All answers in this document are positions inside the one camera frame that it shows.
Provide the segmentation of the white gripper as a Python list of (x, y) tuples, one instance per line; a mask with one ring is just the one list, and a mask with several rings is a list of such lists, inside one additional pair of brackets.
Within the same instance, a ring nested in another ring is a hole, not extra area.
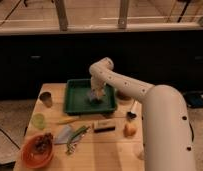
[(96, 98), (101, 98), (105, 95), (105, 82), (97, 78), (91, 78), (91, 90)]

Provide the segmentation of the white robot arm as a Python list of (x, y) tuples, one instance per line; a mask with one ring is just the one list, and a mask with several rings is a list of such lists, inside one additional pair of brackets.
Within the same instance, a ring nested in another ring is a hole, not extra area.
[(109, 84), (142, 105), (145, 171), (197, 171), (187, 106), (169, 85), (154, 85), (113, 71), (105, 57), (90, 65), (91, 91), (99, 99)]

